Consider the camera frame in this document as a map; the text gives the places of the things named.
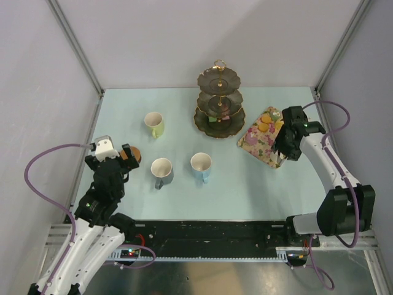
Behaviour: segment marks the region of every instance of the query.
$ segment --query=mug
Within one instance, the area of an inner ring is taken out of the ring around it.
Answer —
[[[199,152],[192,156],[190,162],[194,176],[202,180],[203,183],[208,183],[212,164],[210,156],[204,152]]]
[[[145,116],[145,124],[152,131],[154,138],[158,138],[164,133],[164,119],[159,112],[148,113]]]
[[[169,184],[173,180],[172,163],[166,158],[155,160],[152,164],[151,171],[156,177],[156,189],[161,189],[164,184]]]

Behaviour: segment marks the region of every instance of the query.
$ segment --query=blue-handled mug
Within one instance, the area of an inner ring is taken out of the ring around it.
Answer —
[[[192,156],[191,167],[192,173],[196,179],[200,179],[203,183],[209,182],[212,160],[208,154],[199,152]]]
[[[152,164],[151,171],[156,177],[155,188],[161,189],[165,184],[169,184],[173,180],[172,163],[166,158],[159,158]]]

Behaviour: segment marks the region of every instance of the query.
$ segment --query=robotic arm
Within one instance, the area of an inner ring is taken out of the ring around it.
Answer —
[[[288,160],[298,160],[304,153],[320,177],[326,197],[316,213],[291,216],[297,234],[325,236],[355,231],[356,218],[350,187],[359,205],[359,231],[369,230],[375,201],[375,191],[363,186],[343,165],[321,123],[308,122],[301,106],[282,111],[284,125],[274,142],[273,150]]]
[[[86,164],[95,173],[89,190],[81,198],[75,212],[73,242],[70,230],[52,265],[37,284],[31,286],[28,295],[83,294],[107,257],[125,239],[135,236],[131,218],[120,213],[112,216],[125,194],[124,183],[129,179],[128,173],[139,167],[130,146],[124,144],[122,147],[126,159],[114,149],[109,136],[95,140],[95,156],[85,158]]]

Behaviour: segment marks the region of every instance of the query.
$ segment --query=white wall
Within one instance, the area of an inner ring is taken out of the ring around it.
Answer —
[[[26,294],[50,224],[60,211],[23,180],[28,161],[83,143],[98,97],[44,0],[0,3],[0,293]],[[31,180],[51,198],[69,195],[81,150],[39,161]]]
[[[360,0],[60,0],[104,88],[315,86]]]
[[[377,0],[322,89],[343,104],[352,121],[336,135],[343,162],[376,191],[373,226],[393,277],[393,2]],[[333,127],[344,114],[327,108]]]

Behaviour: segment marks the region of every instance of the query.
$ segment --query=floral placemat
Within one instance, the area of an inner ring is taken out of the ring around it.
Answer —
[[[271,147],[283,124],[281,112],[270,106],[238,141],[238,146],[271,168],[279,168]]]

